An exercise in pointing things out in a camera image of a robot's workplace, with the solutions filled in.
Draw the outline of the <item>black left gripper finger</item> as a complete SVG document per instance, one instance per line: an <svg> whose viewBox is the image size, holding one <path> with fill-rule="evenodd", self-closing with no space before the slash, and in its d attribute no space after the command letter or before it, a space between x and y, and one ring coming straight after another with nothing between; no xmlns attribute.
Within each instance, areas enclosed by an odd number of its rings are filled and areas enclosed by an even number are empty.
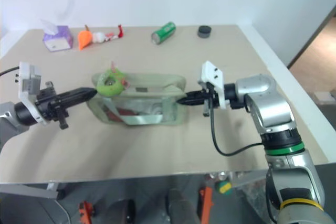
<svg viewBox="0 0 336 224"><path fill-rule="evenodd" d="M95 96L95 94L71 94L62 98L62 106L69 108L84 102L89 101Z"/></svg>
<svg viewBox="0 0 336 224"><path fill-rule="evenodd" d="M58 97L61 101L88 101L97 94L95 88L76 88L61 94Z"/></svg>

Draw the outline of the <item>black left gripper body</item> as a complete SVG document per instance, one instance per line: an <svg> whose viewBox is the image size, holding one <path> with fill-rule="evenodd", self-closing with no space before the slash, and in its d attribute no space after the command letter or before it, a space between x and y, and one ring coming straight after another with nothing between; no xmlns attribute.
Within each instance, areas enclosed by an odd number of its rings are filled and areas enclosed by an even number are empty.
<svg viewBox="0 0 336 224"><path fill-rule="evenodd" d="M46 87L40 90L36 105L42 117L47 121L59 122L59 127L64 130L69 127L66 118L69 116L67 109L61 104L60 95L55 91L51 81L45 83Z"/></svg>

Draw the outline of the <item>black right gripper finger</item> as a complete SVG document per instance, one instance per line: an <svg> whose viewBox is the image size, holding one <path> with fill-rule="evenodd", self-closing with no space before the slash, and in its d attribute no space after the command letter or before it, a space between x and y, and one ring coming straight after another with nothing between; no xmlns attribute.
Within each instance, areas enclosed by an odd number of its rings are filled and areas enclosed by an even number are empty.
<svg viewBox="0 0 336 224"><path fill-rule="evenodd" d="M181 105L198 106L198 105L203 105L205 100L206 100L205 98L184 97L184 98L178 99L176 102Z"/></svg>
<svg viewBox="0 0 336 224"><path fill-rule="evenodd" d="M190 91L186 95L188 98L207 98L206 90Z"/></svg>

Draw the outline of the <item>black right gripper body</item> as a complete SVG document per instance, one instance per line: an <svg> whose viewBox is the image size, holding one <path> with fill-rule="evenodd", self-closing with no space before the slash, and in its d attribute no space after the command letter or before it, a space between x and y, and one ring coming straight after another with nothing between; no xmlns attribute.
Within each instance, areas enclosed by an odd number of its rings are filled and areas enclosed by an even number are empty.
<svg viewBox="0 0 336 224"><path fill-rule="evenodd" d="M218 93L215 91L215 86L210 82L200 82L202 87L202 107L203 116L209 117L211 114L211 108L217 108L219 106Z"/></svg>

